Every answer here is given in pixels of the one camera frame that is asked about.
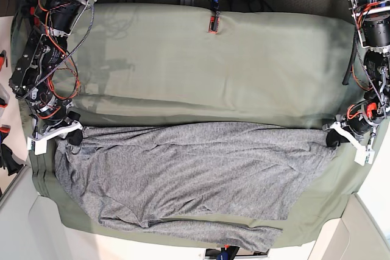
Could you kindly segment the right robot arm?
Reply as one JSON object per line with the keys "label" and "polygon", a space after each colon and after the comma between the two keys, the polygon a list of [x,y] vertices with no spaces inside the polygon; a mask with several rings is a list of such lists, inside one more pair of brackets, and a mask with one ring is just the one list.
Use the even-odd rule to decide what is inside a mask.
{"label": "right robot arm", "polygon": [[97,0],[37,0],[30,11],[30,32],[9,80],[15,97],[24,100],[32,116],[27,148],[46,152],[55,137],[82,140],[79,114],[70,110],[81,91],[79,73],[68,48],[68,37],[84,12]]}

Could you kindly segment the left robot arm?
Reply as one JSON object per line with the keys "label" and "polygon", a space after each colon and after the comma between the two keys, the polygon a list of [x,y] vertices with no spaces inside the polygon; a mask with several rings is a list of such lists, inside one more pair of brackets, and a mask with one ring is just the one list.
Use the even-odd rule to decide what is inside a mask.
{"label": "left robot arm", "polygon": [[334,122],[325,124],[328,147],[359,143],[366,133],[389,117],[389,0],[348,0],[354,21],[353,47],[343,85],[350,79],[364,98],[348,107]]}

